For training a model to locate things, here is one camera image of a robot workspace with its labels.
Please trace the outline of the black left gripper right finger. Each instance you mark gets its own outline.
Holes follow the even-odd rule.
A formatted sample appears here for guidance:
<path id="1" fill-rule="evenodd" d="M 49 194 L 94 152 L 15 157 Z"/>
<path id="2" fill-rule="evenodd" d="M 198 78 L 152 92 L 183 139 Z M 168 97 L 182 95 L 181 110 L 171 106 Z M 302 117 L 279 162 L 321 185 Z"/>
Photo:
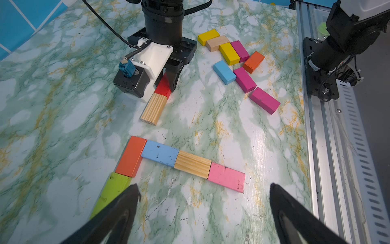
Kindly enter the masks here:
<path id="1" fill-rule="evenodd" d="M 275 228 L 282 244 L 345 244 L 283 187 L 272 183 L 270 206 Z"/>

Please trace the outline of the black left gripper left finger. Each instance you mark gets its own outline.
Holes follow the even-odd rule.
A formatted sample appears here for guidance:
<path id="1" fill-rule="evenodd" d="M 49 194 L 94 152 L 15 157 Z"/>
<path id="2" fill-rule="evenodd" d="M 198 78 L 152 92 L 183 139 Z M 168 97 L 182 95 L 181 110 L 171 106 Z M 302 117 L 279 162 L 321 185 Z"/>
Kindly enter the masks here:
<path id="1" fill-rule="evenodd" d="M 127 187 L 63 244 L 126 244 L 130 237 L 141 193 L 136 184 Z"/>

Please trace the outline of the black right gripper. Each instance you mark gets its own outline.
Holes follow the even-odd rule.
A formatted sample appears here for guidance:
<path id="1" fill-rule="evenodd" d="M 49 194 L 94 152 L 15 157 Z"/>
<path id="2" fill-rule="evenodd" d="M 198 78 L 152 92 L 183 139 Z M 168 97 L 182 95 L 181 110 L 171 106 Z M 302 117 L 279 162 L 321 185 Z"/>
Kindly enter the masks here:
<path id="1" fill-rule="evenodd" d="M 128 37 L 128 42 L 135 45 L 141 38 L 149 38 L 146 28 L 142 28 Z M 195 40 L 182 37 L 181 42 L 173 46 L 173 53 L 165 64 L 165 74 L 169 83 L 171 92 L 174 92 L 182 69 L 187 65 L 197 49 Z"/>

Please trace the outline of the red block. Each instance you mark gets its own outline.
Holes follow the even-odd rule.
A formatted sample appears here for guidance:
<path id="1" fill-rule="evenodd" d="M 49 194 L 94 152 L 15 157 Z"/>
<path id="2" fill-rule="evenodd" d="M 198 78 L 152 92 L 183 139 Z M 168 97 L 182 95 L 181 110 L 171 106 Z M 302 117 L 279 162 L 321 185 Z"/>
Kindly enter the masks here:
<path id="1" fill-rule="evenodd" d="M 159 95 L 163 95 L 165 96 L 167 99 L 169 99 L 172 91 L 170 89 L 170 84 L 169 84 L 169 81 L 168 81 L 168 78 L 167 78 L 167 75 L 164 74 L 158 84 L 158 86 L 156 87 L 155 91 L 154 91 L 156 94 L 159 94 Z"/>

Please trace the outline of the green block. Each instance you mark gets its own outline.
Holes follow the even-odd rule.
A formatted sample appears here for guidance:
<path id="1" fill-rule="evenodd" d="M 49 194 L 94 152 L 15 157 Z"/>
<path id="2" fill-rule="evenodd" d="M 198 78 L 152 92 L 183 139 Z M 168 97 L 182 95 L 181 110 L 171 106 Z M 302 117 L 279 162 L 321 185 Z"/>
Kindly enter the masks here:
<path id="1" fill-rule="evenodd" d="M 97 202 L 92 210 L 89 219 L 96 216 L 102 209 L 111 203 L 118 195 L 120 195 L 128 186 L 130 186 L 132 178 L 112 172 L 97 199 Z"/>

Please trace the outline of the orange-red block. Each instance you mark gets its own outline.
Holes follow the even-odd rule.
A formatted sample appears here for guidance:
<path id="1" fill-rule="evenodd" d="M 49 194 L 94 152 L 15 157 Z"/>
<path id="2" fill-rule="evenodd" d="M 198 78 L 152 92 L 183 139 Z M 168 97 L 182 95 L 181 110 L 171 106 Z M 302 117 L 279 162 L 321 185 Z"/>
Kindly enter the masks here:
<path id="1" fill-rule="evenodd" d="M 142 161 L 142 152 L 147 140 L 132 136 L 122 154 L 116 173 L 130 178 L 134 178 L 138 172 Z"/>

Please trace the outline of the pink block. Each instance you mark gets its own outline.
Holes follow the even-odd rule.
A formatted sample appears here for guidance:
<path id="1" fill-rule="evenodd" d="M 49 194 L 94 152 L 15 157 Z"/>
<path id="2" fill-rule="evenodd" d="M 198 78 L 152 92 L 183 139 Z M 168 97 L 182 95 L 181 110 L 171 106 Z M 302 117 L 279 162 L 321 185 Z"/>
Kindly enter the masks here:
<path id="1" fill-rule="evenodd" d="M 212 162 L 209 170 L 208 181 L 239 193 L 243 193 L 245 174 Z"/>

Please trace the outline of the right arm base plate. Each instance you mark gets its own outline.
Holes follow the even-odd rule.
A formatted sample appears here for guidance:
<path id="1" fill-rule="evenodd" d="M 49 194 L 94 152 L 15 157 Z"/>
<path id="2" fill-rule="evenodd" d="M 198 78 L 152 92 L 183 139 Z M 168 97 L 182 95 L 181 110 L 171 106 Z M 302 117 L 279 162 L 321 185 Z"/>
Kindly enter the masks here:
<path id="1" fill-rule="evenodd" d="M 337 68 L 338 52 L 327 40 L 305 38 L 303 54 L 308 94 L 320 95 L 324 100 L 337 100 L 339 92 L 335 75 L 330 74 Z"/>

